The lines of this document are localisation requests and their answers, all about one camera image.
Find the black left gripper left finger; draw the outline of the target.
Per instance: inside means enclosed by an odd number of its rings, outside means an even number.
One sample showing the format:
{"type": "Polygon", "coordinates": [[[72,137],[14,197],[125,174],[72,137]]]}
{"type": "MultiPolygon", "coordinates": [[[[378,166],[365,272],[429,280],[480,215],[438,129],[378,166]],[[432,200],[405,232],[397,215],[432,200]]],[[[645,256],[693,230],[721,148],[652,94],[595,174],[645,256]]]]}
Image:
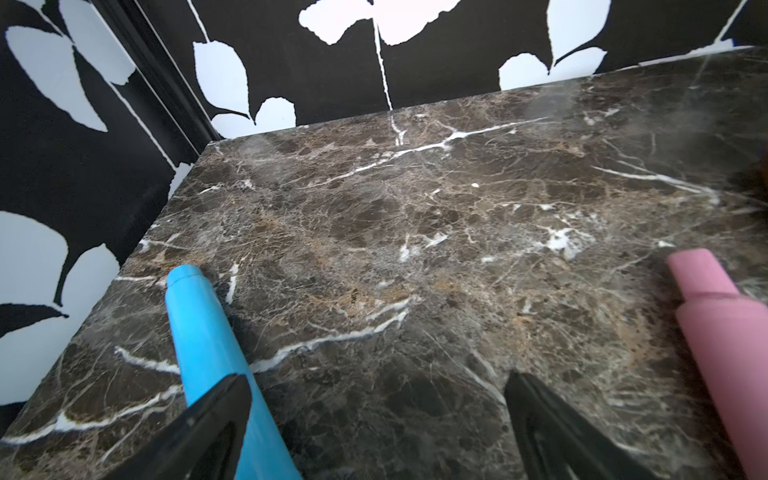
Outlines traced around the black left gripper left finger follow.
{"type": "Polygon", "coordinates": [[[245,376],[225,376],[105,477],[113,480],[234,478],[251,401],[245,376]]]}

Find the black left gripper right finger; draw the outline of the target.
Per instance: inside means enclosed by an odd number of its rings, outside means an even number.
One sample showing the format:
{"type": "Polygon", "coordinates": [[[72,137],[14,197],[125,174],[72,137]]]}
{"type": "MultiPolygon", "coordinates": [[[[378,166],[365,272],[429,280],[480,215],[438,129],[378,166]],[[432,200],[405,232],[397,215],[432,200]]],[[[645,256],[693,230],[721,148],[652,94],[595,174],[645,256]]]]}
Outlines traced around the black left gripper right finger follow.
{"type": "Polygon", "coordinates": [[[504,398],[530,479],[656,477],[536,376],[512,371],[504,398]]]}

